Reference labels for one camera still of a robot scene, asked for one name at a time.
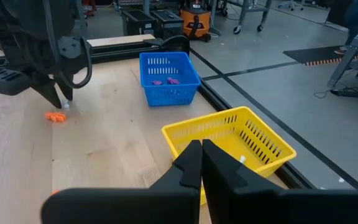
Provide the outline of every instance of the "chair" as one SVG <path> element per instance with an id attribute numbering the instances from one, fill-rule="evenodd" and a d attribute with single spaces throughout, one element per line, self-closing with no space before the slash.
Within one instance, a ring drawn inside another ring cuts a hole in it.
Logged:
<path id="1" fill-rule="evenodd" d="M 278 8 L 281 8 L 282 6 L 288 6 L 289 8 L 291 8 L 291 11 L 294 11 L 295 10 L 295 6 L 300 6 L 301 7 L 301 11 L 303 10 L 303 5 L 305 3 L 306 0 L 302 0 L 301 3 L 297 3 L 295 2 L 294 0 L 291 0 L 291 1 L 284 1 L 282 3 L 280 3 L 278 5 Z"/>

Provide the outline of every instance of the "plastic basket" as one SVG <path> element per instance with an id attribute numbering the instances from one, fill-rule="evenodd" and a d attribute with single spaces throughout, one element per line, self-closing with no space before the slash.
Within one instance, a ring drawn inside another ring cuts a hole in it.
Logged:
<path id="1" fill-rule="evenodd" d="M 140 54 L 140 80 L 149 106 L 188 105 L 201 84 L 196 70 L 184 52 Z M 180 84 L 169 85 L 168 78 Z M 153 81 L 163 85 L 153 85 Z"/>
<path id="2" fill-rule="evenodd" d="M 262 177 L 273 174 L 296 156 L 295 150 L 245 106 L 189 119 L 162 128 L 173 159 L 191 140 L 210 139 Z M 206 203 L 204 188 L 201 204 Z"/>

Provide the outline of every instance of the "concrete floor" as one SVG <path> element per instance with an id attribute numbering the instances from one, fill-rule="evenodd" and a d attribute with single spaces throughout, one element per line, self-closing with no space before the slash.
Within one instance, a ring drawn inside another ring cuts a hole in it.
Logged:
<path id="1" fill-rule="evenodd" d="M 282 54 L 284 50 L 341 45 L 347 34 L 322 24 L 328 14 L 325 10 L 306 7 L 291 12 L 278 10 L 277 4 L 273 3 L 261 33 L 256 32 L 261 13 L 246 15 L 239 35 L 232 33 L 237 21 L 216 16 L 215 25 L 223 35 L 209 43 L 191 42 L 219 74 L 194 55 L 190 57 L 199 75 L 231 106 L 249 106 L 295 148 L 298 157 L 291 163 L 313 185 L 353 189 L 354 181 L 358 182 L 358 98 L 330 93 L 324 99 L 316 98 L 313 93 L 329 89 L 326 83 L 336 64 L 306 67 Z M 229 6 L 229 18 L 236 17 Z M 88 35 L 90 39 L 121 36 L 120 16 L 99 10 L 88 19 Z M 353 74 L 341 82 L 358 86 Z"/>

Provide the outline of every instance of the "wheel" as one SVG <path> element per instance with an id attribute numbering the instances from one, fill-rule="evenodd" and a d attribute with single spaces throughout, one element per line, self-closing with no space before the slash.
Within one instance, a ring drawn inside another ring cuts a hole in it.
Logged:
<path id="1" fill-rule="evenodd" d="M 241 32 L 241 26 L 236 26 L 234 29 L 233 29 L 233 33 L 234 34 L 239 34 Z"/>
<path id="2" fill-rule="evenodd" d="M 203 39 L 203 41 L 209 42 L 211 40 L 211 35 L 210 34 L 204 34 L 201 38 Z"/>
<path id="3" fill-rule="evenodd" d="M 223 9 L 223 11 L 222 11 L 223 17 L 227 17 L 228 14 L 229 13 L 227 12 L 227 8 Z"/>
<path id="4" fill-rule="evenodd" d="M 259 25 L 258 28 L 257 28 L 257 31 L 260 32 L 264 29 L 264 27 L 262 25 Z"/>

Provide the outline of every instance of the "wooden table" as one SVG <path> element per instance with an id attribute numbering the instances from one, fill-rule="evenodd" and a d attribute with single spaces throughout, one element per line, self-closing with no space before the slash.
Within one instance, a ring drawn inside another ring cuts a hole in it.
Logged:
<path id="1" fill-rule="evenodd" d="M 75 81 L 84 76 L 81 71 Z M 74 90 L 70 108 L 62 110 L 66 122 L 47 121 L 47 111 L 56 109 L 32 89 L 0 95 L 0 223 L 39 223 L 52 190 L 150 186 L 172 162 L 161 127 L 215 112 L 199 93 L 190 106 L 149 108 L 139 84 L 139 59 L 94 65 L 91 81 Z M 275 175 L 270 180 L 284 186 Z M 200 223 L 209 222 L 203 206 Z"/>

